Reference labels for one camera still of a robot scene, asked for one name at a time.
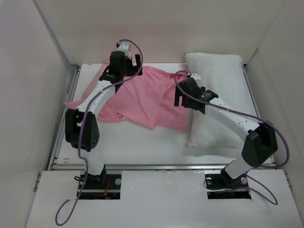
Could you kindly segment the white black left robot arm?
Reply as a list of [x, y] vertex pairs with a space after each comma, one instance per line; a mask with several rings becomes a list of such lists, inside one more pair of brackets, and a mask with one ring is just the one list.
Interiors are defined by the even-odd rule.
[[115, 95], [123, 83], [143, 73], [143, 54], [132, 60], [129, 50], [116, 50], [87, 98], [65, 113], [65, 141], [77, 149], [78, 158], [84, 161], [85, 172], [75, 177], [80, 187], [102, 188], [109, 182], [106, 167], [101, 160], [94, 161], [93, 149], [100, 139], [97, 116], [106, 102]]

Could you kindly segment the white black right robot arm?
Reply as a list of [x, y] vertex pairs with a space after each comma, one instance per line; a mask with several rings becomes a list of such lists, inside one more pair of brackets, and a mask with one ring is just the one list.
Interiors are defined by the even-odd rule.
[[278, 150], [276, 133], [270, 125], [255, 116], [237, 113], [216, 93], [199, 87], [192, 77], [176, 83], [174, 105], [212, 117], [244, 143], [241, 155], [220, 173], [205, 176], [206, 187], [210, 190], [238, 188], [248, 171], [260, 167]]

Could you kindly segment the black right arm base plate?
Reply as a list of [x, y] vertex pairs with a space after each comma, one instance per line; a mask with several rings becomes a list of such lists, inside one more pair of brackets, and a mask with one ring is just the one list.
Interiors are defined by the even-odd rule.
[[204, 187], [207, 189], [209, 200], [251, 199], [248, 180], [244, 174], [235, 180], [226, 182], [220, 173], [207, 173], [205, 174]]

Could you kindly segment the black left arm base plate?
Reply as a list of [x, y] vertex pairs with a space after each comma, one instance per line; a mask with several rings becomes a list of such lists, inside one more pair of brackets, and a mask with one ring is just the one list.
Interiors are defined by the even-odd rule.
[[121, 196], [121, 174], [107, 174], [105, 182], [87, 179], [80, 193], [80, 200], [119, 200]]

